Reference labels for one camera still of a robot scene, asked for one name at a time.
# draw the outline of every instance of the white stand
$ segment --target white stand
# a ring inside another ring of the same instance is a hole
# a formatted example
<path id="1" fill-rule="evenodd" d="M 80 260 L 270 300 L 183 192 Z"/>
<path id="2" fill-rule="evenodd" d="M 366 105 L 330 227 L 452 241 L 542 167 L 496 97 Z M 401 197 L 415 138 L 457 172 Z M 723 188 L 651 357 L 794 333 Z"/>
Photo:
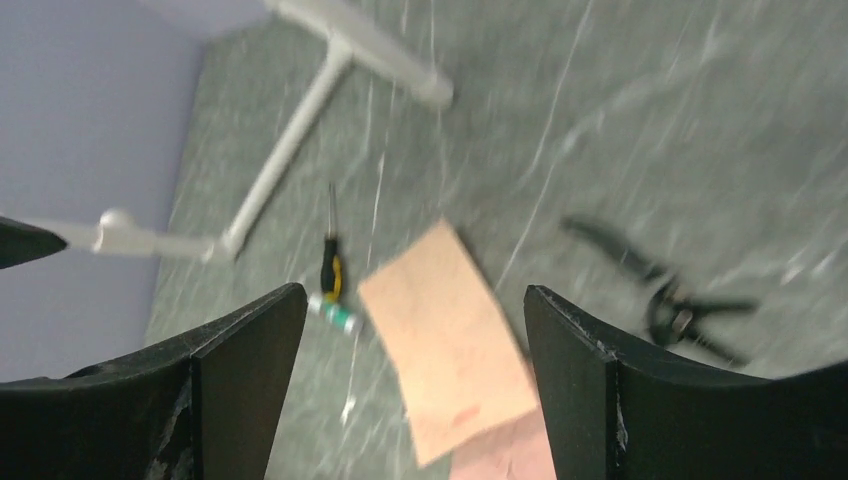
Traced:
<path id="1" fill-rule="evenodd" d="M 450 105 L 453 99 L 450 80 L 434 66 L 424 65 L 343 0 L 266 0 L 266 3 L 283 18 L 325 37 L 327 57 L 220 238 L 182 237 L 143 230 L 120 210 L 108 210 L 94 227 L 49 220 L 27 223 L 55 232 L 72 247 L 95 253 L 189 257 L 204 262 L 233 260 L 333 88 L 354 60 L 403 85 L 423 103 L 436 108 Z"/>

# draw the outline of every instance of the pliers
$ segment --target pliers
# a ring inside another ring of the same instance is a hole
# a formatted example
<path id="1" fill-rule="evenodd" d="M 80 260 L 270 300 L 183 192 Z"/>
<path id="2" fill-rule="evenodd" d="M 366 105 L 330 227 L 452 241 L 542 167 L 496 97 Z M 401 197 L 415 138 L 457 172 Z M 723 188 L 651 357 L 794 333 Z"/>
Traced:
<path id="1" fill-rule="evenodd" d="M 587 240 L 598 247 L 623 270 L 636 277 L 646 287 L 655 288 L 648 302 L 645 320 L 651 340 L 663 348 L 689 340 L 734 366 L 748 360 L 705 336 L 699 328 L 708 315 L 747 314 L 759 308 L 755 299 L 709 299 L 695 296 L 683 285 L 680 277 L 662 264 L 648 259 L 614 228 L 586 216 L 563 218 L 566 232 Z"/>

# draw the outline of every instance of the gray floor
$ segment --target gray floor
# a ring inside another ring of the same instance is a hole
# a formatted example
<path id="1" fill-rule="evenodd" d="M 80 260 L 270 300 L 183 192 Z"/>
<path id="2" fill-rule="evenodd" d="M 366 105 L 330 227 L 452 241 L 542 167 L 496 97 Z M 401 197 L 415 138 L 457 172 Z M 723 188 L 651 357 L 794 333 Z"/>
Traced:
<path id="1" fill-rule="evenodd" d="M 596 214 L 703 292 L 753 295 L 714 335 L 775 377 L 848 356 L 848 6 L 820 1 L 367 1 L 455 79 L 436 115 L 363 70 L 333 98 L 232 267 L 166 261 L 148 342 L 289 281 L 317 288 L 339 185 L 352 281 L 444 215 L 524 341 L 528 284 L 628 331 L 646 298 L 557 230 Z M 272 22 L 206 58 L 171 226 L 224 228 L 321 61 Z M 355 295 L 351 302 L 359 308 Z M 694 349 L 678 352 L 712 361 Z M 356 404 L 340 418 L 347 393 Z M 417 471 L 378 339 L 303 337 L 268 479 L 446 479 Z"/>

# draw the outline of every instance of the sandpaper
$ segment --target sandpaper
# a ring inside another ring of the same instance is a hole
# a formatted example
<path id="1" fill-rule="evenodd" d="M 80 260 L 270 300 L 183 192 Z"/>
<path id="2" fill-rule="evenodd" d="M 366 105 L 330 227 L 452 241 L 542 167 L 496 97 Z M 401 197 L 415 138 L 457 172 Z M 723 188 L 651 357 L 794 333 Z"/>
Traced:
<path id="1" fill-rule="evenodd" d="M 504 314 L 446 221 L 359 293 L 397 370 L 419 466 L 537 409 Z"/>
<path id="2" fill-rule="evenodd" d="M 450 480 L 556 480 L 542 410 L 457 447 Z"/>

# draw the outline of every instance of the metal rod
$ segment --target metal rod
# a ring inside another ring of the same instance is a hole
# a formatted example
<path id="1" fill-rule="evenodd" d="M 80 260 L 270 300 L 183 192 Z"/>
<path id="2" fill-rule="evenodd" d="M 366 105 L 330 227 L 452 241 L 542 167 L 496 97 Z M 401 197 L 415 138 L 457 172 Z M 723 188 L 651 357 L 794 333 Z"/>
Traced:
<path id="1" fill-rule="evenodd" d="M 327 226 L 327 237 L 333 238 L 336 236 L 336 187 L 330 184 L 330 215 L 329 225 Z"/>

